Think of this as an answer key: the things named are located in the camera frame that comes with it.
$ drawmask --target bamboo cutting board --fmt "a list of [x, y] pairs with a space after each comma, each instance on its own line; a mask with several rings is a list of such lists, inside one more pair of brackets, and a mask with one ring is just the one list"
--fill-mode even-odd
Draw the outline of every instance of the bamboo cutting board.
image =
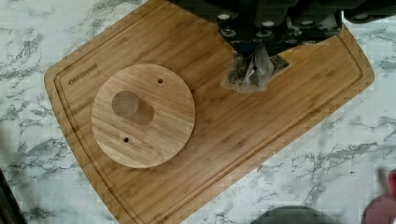
[[[67, 142], [120, 223], [179, 223], [374, 80], [347, 29], [286, 52], [291, 67], [265, 92], [239, 94], [220, 86], [232, 57], [216, 24], [164, 0], [149, 0], [48, 71], [47, 91]], [[195, 124], [173, 159], [134, 169], [98, 146], [92, 105], [110, 77], [142, 63], [184, 80], [195, 103]]]

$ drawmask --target marble countertop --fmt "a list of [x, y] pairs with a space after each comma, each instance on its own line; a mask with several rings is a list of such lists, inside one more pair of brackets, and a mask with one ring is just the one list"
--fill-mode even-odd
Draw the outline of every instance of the marble countertop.
[[[117, 223], [64, 140], [44, 74], [141, 4], [0, 1], [0, 167], [29, 223]], [[346, 25], [374, 84], [183, 223], [250, 223], [300, 204], [361, 222], [396, 168], [396, 18]]]

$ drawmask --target red object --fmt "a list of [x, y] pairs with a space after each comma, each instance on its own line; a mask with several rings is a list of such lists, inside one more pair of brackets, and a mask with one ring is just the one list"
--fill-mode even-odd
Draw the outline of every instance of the red object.
[[396, 198], [396, 170], [393, 170], [389, 174], [389, 187], [390, 194]]
[[389, 173], [390, 195], [383, 195], [375, 199], [365, 212], [366, 224], [396, 223], [396, 170]]

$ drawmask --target round wooden disc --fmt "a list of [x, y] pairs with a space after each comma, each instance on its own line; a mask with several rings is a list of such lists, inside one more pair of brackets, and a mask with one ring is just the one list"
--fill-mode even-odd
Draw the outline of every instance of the round wooden disc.
[[[117, 111], [114, 100], [120, 95], [137, 96], [139, 104], [146, 105], [140, 106], [143, 116], [125, 111], [129, 107], [135, 111], [136, 106], [129, 105], [135, 98], [116, 104]], [[92, 106], [92, 130], [99, 147], [114, 161], [134, 168], [156, 166], [174, 157], [189, 140], [194, 122], [189, 87], [177, 74], [154, 64], [116, 73], [101, 87]]]

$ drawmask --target circular indentation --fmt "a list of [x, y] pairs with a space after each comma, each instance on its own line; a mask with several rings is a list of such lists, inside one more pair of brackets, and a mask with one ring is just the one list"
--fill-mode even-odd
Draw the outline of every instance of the circular indentation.
[[111, 108], [120, 117], [127, 118], [136, 112], [139, 98], [131, 91], [120, 91], [111, 101]]
[[151, 105], [131, 91], [120, 91], [111, 101], [113, 112], [119, 117], [133, 121], [138, 125], [147, 125], [154, 117]]

